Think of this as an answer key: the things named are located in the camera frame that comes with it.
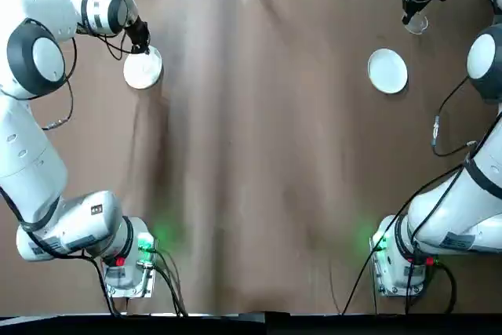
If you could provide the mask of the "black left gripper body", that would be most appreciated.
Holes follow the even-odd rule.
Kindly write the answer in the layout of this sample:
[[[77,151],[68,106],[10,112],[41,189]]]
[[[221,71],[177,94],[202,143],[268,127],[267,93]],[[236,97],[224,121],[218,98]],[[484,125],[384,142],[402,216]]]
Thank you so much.
[[[125,27],[125,32],[131,41],[133,48],[147,48],[150,43],[150,31],[147,22],[140,16],[130,25]]]

